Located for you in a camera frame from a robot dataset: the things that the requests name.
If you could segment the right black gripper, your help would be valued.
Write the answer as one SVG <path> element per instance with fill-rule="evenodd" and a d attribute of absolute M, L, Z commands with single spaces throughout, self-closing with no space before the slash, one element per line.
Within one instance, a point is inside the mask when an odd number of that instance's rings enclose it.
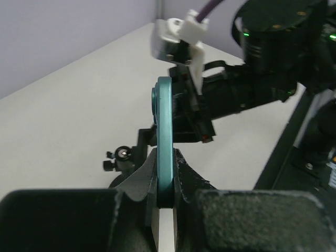
<path fill-rule="evenodd" d="M 204 97 L 198 95 L 189 67 L 169 69 L 172 78 L 173 142 L 209 143 L 216 135 Z"/>

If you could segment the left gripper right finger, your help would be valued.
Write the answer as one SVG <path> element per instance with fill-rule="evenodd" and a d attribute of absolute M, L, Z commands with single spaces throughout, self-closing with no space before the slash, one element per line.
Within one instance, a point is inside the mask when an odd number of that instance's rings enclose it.
<path fill-rule="evenodd" d="M 335 251 L 327 208 L 304 191 L 218 190 L 174 151 L 176 251 Z"/>

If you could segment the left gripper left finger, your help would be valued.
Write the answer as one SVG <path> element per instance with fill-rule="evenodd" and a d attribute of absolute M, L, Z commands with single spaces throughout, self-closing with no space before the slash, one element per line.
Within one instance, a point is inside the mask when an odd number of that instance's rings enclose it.
<path fill-rule="evenodd" d="M 18 190 L 1 200 L 1 251 L 157 251 L 156 150 L 115 188 Z"/>

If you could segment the black phone teal case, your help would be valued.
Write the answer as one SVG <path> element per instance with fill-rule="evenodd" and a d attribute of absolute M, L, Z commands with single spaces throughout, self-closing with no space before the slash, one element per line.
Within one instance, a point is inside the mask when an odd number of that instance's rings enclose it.
<path fill-rule="evenodd" d="M 156 170 L 158 208 L 174 205 L 172 79 L 158 77 L 152 88 L 152 114 L 156 126 Z"/>

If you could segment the black round-base phone stand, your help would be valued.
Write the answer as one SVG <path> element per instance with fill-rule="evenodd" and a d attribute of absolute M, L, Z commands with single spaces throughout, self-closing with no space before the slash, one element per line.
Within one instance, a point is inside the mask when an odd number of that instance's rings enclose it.
<path fill-rule="evenodd" d="M 106 152 L 107 160 L 102 162 L 104 171 L 121 172 L 109 185 L 114 188 L 132 175 L 145 162 L 148 148 L 156 146 L 156 126 L 138 130 L 138 139 L 135 146 L 122 145 L 114 152 Z"/>

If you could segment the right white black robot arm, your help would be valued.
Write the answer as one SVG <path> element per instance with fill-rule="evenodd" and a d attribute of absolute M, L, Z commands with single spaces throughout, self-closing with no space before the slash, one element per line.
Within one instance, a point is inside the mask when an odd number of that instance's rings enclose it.
<path fill-rule="evenodd" d="M 335 87 L 334 61 L 324 27 L 328 1 L 246 1 L 231 36 L 243 51 L 241 65 L 197 62 L 181 38 L 170 69 L 177 108 L 176 143 L 211 142 L 213 120 L 275 101 L 287 101 L 303 84 L 311 93 Z"/>

